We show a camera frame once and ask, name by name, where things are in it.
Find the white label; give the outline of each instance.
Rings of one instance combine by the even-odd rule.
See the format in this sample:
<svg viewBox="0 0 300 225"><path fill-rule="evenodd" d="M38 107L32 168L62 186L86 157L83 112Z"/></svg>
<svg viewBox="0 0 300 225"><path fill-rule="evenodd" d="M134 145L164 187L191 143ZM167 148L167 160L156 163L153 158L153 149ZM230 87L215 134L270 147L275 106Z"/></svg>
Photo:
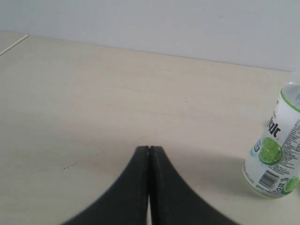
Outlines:
<svg viewBox="0 0 300 225"><path fill-rule="evenodd" d="M280 95L264 133L246 156L243 173L258 192L273 198L299 183L300 113Z"/></svg>

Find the white table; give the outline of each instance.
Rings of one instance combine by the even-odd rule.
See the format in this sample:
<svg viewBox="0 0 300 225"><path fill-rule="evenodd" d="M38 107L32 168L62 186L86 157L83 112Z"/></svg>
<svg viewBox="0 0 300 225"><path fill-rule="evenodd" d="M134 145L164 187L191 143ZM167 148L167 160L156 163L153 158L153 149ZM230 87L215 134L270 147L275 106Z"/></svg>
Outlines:
<svg viewBox="0 0 300 225"><path fill-rule="evenodd" d="M163 146L187 183L242 225L298 224L298 190L261 198L241 172L287 77L28 37L0 57L0 224L69 219L146 144Z"/></svg>
<svg viewBox="0 0 300 225"><path fill-rule="evenodd" d="M0 55L23 41L27 34L12 31L0 31Z"/></svg>

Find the green lime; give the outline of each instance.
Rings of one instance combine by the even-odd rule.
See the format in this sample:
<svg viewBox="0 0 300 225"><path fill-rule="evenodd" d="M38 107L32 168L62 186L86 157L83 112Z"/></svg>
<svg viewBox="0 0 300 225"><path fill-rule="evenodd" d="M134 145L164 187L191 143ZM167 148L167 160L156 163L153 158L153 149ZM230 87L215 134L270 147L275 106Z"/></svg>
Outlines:
<svg viewBox="0 0 300 225"><path fill-rule="evenodd" d="M266 165L278 163L282 158L281 146L272 138L266 137L262 142L259 158Z"/></svg>
<svg viewBox="0 0 300 225"><path fill-rule="evenodd" d="M291 193L296 186L298 185L300 179L298 177L294 177L292 179L290 179L285 186L283 187L283 189L281 190L281 193L284 195L287 195L289 193Z"/></svg>

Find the plastic bottle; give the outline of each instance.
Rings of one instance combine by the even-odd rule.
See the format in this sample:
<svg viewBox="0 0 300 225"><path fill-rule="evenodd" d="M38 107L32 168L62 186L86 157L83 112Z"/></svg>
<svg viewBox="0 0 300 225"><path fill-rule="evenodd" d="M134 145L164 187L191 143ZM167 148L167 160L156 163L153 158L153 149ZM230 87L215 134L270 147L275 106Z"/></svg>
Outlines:
<svg viewBox="0 0 300 225"><path fill-rule="evenodd" d="M300 181L300 70L281 90L273 115L245 158L243 173L259 193L280 198Z"/></svg>

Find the white wall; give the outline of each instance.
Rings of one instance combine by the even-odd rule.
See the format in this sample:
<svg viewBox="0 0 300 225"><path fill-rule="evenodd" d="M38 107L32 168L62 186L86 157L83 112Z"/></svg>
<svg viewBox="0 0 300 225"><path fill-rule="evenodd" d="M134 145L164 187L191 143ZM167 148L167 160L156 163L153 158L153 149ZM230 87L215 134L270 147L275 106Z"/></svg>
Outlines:
<svg viewBox="0 0 300 225"><path fill-rule="evenodd" d="M0 30L291 71L299 0L0 0Z"/></svg>

